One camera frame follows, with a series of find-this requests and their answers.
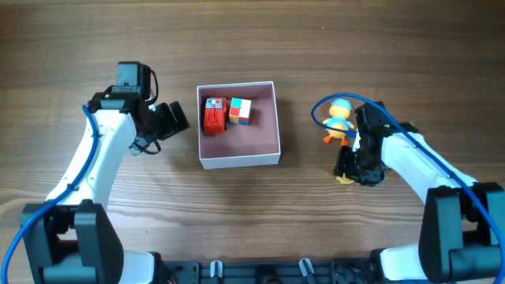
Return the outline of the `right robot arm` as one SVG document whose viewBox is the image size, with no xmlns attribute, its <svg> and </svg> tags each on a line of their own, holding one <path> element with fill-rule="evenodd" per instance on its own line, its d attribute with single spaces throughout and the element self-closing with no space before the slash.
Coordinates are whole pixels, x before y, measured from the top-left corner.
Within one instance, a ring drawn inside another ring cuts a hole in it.
<svg viewBox="0 0 505 284">
<path fill-rule="evenodd" d="M 417 243 L 371 252 L 368 277 L 377 283 L 504 280 L 504 248 L 487 222 L 504 229 L 504 190 L 479 182 L 445 161 L 410 123 L 395 127 L 365 103 L 355 110 L 357 138 L 339 152 L 334 174 L 361 185 L 396 172 L 425 205 Z"/>
</svg>

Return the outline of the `red toy fire truck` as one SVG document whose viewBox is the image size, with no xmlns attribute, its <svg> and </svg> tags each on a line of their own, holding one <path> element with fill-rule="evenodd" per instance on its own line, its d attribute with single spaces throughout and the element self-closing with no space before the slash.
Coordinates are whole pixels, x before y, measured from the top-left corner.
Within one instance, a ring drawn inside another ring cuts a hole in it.
<svg viewBox="0 0 505 284">
<path fill-rule="evenodd" d="M 215 135 L 226 131 L 227 100 L 223 97 L 207 98 L 204 105 L 204 133 Z"/>
</svg>

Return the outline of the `multicolour puzzle cube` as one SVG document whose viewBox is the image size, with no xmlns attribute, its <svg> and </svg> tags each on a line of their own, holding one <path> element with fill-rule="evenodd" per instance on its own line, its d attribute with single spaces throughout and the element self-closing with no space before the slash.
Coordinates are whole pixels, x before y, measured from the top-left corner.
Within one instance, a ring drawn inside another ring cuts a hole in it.
<svg viewBox="0 0 505 284">
<path fill-rule="evenodd" d="M 249 99 L 232 98 L 229 110 L 229 120 L 232 123 L 248 125 L 252 101 Z"/>
</svg>

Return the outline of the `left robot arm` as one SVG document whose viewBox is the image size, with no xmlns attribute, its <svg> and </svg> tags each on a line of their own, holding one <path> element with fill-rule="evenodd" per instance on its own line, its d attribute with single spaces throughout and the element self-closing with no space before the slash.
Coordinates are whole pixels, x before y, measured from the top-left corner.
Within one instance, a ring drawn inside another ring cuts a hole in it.
<svg viewBox="0 0 505 284">
<path fill-rule="evenodd" d="M 189 128 L 178 102 L 157 103 L 155 72 L 119 62 L 116 83 L 83 106 L 87 125 L 63 178 L 41 204 L 26 204 L 2 263 L 23 242 L 36 283 L 176 283 L 157 252 L 124 250 L 107 213 L 111 187 L 127 152 L 151 154 Z"/>
</svg>

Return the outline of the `yellow round slice toy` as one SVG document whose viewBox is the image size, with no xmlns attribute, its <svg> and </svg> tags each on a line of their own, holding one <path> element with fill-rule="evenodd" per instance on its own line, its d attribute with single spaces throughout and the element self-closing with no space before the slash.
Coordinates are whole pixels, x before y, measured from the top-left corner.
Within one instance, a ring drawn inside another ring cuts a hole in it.
<svg viewBox="0 0 505 284">
<path fill-rule="evenodd" d="M 350 185 L 354 183 L 354 180 L 347 178 L 345 174 L 342 176 L 336 176 L 335 179 L 343 185 Z"/>
</svg>

